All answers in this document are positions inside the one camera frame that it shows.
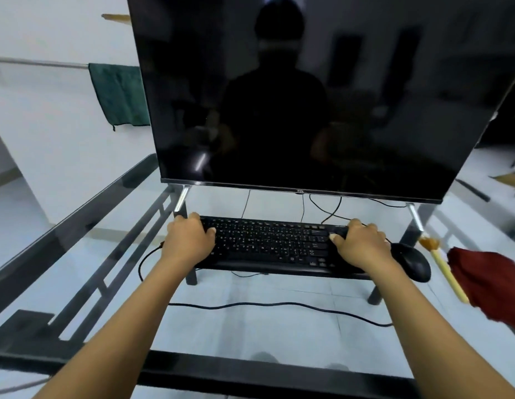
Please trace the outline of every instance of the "green towel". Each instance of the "green towel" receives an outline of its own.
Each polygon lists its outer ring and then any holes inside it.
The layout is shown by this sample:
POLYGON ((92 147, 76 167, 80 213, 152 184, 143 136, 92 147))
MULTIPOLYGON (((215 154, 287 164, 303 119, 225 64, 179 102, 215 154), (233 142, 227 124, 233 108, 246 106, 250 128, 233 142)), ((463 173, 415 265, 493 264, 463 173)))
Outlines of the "green towel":
POLYGON ((90 63, 89 74, 104 116, 115 126, 149 126, 139 67, 90 63))

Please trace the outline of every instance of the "monitor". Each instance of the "monitor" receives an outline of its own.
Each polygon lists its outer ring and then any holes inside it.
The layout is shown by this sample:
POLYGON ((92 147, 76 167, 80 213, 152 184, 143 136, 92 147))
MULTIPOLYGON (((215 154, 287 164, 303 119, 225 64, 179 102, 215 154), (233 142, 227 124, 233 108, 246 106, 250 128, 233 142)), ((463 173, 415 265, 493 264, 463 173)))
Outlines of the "monitor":
POLYGON ((515 0, 128 0, 163 182, 440 203, 515 0))

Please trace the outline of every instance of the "left hand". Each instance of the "left hand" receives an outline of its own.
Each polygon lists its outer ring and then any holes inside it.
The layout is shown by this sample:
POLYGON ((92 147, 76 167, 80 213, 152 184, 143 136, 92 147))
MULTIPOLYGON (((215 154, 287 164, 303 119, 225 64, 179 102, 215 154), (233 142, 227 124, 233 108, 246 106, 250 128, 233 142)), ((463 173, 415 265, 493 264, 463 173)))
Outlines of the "left hand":
POLYGON ((191 213, 188 219, 176 216, 168 224, 167 232, 160 265, 175 270, 181 277, 185 277, 198 262, 206 259, 215 247, 216 230, 209 228, 204 232, 197 213, 191 213))

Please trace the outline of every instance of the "red cloth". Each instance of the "red cloth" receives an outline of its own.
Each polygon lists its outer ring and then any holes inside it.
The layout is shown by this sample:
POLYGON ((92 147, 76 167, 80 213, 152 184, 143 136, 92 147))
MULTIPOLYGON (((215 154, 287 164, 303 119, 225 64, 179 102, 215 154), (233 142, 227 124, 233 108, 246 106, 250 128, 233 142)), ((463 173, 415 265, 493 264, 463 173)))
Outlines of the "red cloth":
POLYGON ((515 327, 515 263, 494 252, 452 248, 452 273, 470 299, 489 319, 515 327))

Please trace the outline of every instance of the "towel rack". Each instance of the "towel rack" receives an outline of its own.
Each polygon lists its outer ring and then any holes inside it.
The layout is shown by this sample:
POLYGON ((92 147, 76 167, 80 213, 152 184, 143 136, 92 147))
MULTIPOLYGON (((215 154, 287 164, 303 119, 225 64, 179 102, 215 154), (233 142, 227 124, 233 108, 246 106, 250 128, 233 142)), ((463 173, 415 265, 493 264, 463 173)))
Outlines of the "towel rack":
POLYGON ((29 66, 88 68, 87 64, 80 64, 80 63, 48 62, 45 60, 26 60, 23 58, 10 58, 10 57, 0 57, 0 63, 25 64, 25 65, 29 65, 29 66))

